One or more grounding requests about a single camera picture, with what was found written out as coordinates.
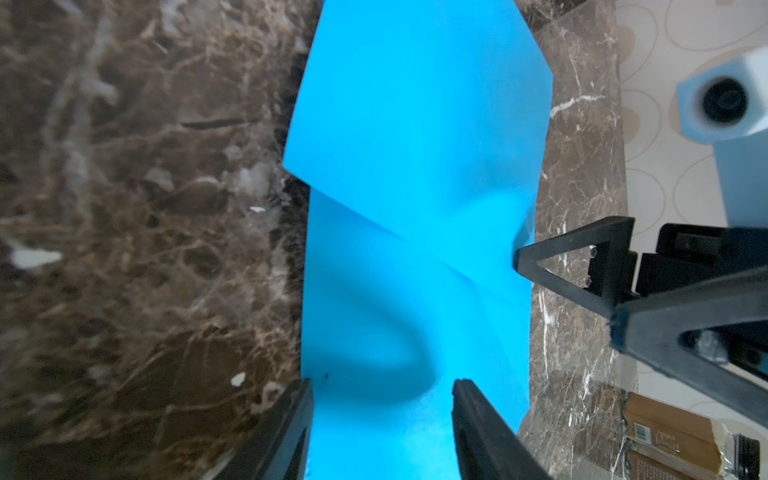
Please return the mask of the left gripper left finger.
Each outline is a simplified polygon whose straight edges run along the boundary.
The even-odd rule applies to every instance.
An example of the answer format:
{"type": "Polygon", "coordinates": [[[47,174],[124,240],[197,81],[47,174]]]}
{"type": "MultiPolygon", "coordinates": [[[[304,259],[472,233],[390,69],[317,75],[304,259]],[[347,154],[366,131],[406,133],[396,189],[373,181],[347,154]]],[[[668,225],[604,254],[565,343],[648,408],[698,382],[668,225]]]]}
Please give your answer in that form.
{"type": "Polygon", "coordinates": [[[304,479],[313,415],[311,381],[299,379],[291,382],[218,478],[304,479]]]}

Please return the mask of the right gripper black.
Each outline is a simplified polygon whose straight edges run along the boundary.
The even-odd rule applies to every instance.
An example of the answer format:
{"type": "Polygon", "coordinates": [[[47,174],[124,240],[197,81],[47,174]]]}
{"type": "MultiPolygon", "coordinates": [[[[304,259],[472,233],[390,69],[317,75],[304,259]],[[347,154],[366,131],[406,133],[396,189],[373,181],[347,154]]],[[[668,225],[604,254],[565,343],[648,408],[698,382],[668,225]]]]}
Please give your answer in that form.
{"type": "Polygon", "coordinates": [[[609,317],[614,349],[766,426],[767,390],[697,353],[693,334],[767,318],[767,230],[664,225],[635,285],[651,296],[623,303],[634,297],[634,224],[609,216],[536,242],[515,252],[513,268],[609,317]]]}

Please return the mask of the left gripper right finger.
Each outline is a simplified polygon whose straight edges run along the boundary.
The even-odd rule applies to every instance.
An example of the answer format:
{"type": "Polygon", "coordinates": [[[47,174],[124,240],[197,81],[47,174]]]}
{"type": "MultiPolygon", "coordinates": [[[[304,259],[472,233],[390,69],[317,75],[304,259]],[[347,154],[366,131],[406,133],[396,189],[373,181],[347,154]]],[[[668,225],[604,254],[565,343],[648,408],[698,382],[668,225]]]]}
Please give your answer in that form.
{"type": "Polygon", "coordinates": [[[463,479],[549,479],[473,381],[455,381],[452,394],[454,440],[463,479]]]}

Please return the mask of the blue paper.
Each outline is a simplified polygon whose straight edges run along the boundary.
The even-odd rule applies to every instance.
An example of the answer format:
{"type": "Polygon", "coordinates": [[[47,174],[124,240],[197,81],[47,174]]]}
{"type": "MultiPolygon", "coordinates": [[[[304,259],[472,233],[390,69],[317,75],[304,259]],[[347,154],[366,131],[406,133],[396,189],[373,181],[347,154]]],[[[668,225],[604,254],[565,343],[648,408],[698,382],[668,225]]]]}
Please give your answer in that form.
{"type": "Polygon", "coordinates": [[[552,87],[512,1],[327,1],[284,165],[509,298],[552,87]]]}
{"type": "Polygon", "coordinates": [[[519,428],[530,284],[494,294],[313,191],[303,294],[301,373],[315,400],[308,478],[458,478],[458,379],[519,428]]]}

